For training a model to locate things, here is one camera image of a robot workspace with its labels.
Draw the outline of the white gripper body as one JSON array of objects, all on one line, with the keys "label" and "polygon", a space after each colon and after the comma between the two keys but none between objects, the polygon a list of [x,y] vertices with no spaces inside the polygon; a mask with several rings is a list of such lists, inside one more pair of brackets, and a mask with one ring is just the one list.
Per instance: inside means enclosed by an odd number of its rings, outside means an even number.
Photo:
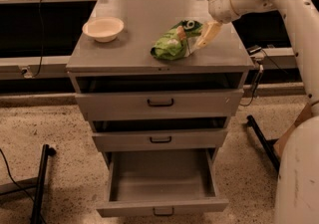
[{"label": "white gripper body", "polygon": [[222,24],[240,18],[233,7],[232,0],[208,0],[208,12],[215,21]]}]

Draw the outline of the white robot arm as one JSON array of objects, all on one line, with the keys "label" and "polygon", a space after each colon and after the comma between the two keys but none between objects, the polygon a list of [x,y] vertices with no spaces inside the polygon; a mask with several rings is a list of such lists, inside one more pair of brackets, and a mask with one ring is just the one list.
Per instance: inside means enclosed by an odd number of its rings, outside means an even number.
[{"label": "white robot arm", "polygon": [[308,96],[312,116],[288,136],[278,173],[274,224],[319,224],[319,12],[312,0],[207,0],[215,29],[248,13],[280,13]]}]

